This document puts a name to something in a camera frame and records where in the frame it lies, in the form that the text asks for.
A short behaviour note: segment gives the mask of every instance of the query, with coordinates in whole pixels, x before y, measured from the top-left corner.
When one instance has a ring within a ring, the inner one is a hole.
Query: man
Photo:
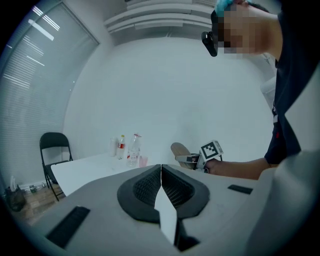
[[[284,10],[282,6],[282,12],[274,15],[245,0],[217,1],[215,13],[218,18],[212,13],[211,20],[212,28],[217,25],[218,40],[224,42],[225,48],[235,49],[237,53],[273,55],[277,74],[273,133],[265,156],[249,162],[213,159],[206,164],[210,174],[257,180],[265,169],[277,167],[283,159],[301,151],[285,113],[307,85],[319,62],[319,55],[312,49],[313,41],[301,36],[305,34],[301,28],[307,29],[303,23],[300,24],[300,34],[296,32],[299,27],[292,23],[303,18],[293,17]]]

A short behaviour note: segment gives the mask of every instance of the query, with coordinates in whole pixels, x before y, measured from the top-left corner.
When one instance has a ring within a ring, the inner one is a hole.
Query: water bottle
[[[139,154],[140,154],[140,141],[141,136],[138,133],[135,133],[132,137],[132,140],[128,147],[128,155],[126,157],[126,165],[128,167],[136,167]]]
[[[125,136],[121,135],[121,139],[119,140],[118,147],[116,149],[116,157],[118,159],[124,158],[125,146]]]

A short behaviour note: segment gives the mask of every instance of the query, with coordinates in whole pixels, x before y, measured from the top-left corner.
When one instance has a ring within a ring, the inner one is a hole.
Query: floor
[[[53,189],[56,194],[62,192],[59,185],[52,184]],[[55,195],[53,194],[51,189],[44,187],[42,189],[37,190],[35,193],[25,193],[24,194],[26,204],[19,212],[11,211],[12,215],[16,218],[21,219],[22,221],[26,221],[29,225],[33,225],[46,210],[52,207],[54,204],[59,203]],[[65,198],[65,194],[58,195],[59,200],[63,200]]]

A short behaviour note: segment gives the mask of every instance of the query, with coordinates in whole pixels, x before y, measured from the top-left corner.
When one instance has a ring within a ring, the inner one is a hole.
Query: black chair
[[[43,167],[46,185],[47,185],[48,189],[50,186],[55,198],[57,199],[57,201],[59,201],[58,196],[63,194],[63,192],[56,194],[55,190],[53,189],[53,187],[51,185],[50,180],[52,181],[53,184],[58,184],[58,182],[54,176],[54,173],[52,172],[51,166],[56,165],[56,164],[60,164],[60,163],[69,162],[69,161],[65,160],[65,161],[55,162],[55,163],[45,165],[42,150],[48,149],[48,148],[53,148],[53,147],[67,147],[69,149],[69,154],[70,154],[69,161],[73,161],[73,158],[72,158],[71,151],[70,151],[69,141],[64,134],[62,134],[60,132],[47,132],[41,136],[41,138],[40,138],[40,153],[41,153],[42,167]]]

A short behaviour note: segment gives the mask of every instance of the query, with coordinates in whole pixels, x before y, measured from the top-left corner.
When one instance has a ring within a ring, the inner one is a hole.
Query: dark shirt
[[[269,164],[279,164],[283,159],[301,151],[298,140],[288,123],[285,113],[298,98],[311,78],[319,56],[306,45],[306,38],[293,27],[283,12],[278,15],[283,45],[277,68],[273,102],[273,133],[264,158]]]

